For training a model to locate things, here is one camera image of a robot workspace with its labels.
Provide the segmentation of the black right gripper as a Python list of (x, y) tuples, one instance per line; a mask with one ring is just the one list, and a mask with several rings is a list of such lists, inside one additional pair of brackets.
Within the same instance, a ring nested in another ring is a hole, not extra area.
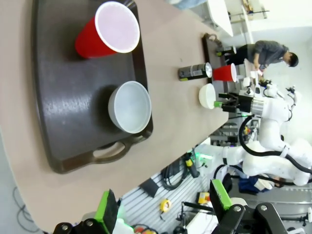
[(236, 113), (237, 108), (241, 112), (250, 113), (252, 108), (253, 97), (239, 95), (237, 93), (219, 93), (219, 98), (229, 100), (227, 102), (215, 101), (214, 107), (221, 108), (223, 112)]

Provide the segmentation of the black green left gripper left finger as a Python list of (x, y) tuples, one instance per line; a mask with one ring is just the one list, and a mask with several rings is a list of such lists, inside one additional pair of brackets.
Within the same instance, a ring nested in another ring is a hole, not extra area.
[(112, 234), (118, 214), (119, 205), (114, 192), (105, 191), (93, 218), (88, 218), (73, 226), (68, 222), (59, 223), (54, 234)]

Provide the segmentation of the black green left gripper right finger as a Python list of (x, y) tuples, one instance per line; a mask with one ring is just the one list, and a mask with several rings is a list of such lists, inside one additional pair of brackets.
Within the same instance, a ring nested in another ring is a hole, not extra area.
[(210, 201), (218, 225), (214, 234), (286, 234), (287, 230), (271, 203), (260, 203), (254, 209), (234, 204), (219, 179), (210, 182)]

